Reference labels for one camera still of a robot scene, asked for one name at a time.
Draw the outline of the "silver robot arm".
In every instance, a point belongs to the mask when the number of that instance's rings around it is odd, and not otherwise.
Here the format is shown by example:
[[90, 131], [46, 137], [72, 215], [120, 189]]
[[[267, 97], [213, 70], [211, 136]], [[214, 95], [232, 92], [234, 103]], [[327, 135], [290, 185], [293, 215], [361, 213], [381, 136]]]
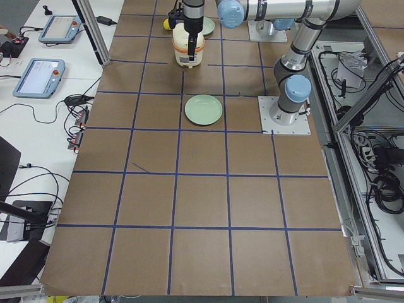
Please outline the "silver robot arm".
[[327, 22], [353, 13], [360, 1], [217, 1], [217, 15], [227, 28], [238, 27], [243, 21], [275, 21], [294, 19], [302, 24], [288, 53], [282, 56], [282, 65], [292, 71], [301, 71], [306, 58]]
[[276, 104], [272, 105], [270, 116], [279, 125], [290, 126], [295, 123], [302, 104], [311, 94], [311, 82], [302, 75], [302, 71], [325, 26], [326, 21], [319, 18], [303, 20], [290, 44], [290, 50], [275, 62], [273, 72], [280, 96]]

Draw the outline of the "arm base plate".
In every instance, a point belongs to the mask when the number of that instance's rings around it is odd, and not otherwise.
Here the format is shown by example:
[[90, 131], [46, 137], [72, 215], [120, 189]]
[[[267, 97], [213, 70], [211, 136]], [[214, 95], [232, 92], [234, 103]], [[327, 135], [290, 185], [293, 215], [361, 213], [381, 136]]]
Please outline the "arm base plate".
[[276, 30], [270, 21], [247, 22], [249, 30], [249, 40], [253, 42], [287, 43], [285, 30]]
[[301, 104], [298, 112], [291, 114], [278, 107], [277, 96], [259, 96], [258, 104], [263, 134], [311, 135], [304, 104]]

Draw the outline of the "green plate near arm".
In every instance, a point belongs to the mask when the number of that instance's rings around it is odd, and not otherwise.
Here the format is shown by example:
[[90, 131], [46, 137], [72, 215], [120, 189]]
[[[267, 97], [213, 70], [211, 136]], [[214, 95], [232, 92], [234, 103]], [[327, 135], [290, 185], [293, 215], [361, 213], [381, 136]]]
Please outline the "green plate near arm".
[[194, 124], [207, 126], [217, 122], [223, 107], [220, 101], [211, 95], [195, 95], [185, 104], [186, 117]]
[[211, 33], [213, 33], [213, 31], [215, 30], [215, 22], [208, 17], [204, 17], [203, 19], [203, 30], [202, 30], [202, 35], [203, 36], [207, 36], [210, 35]]

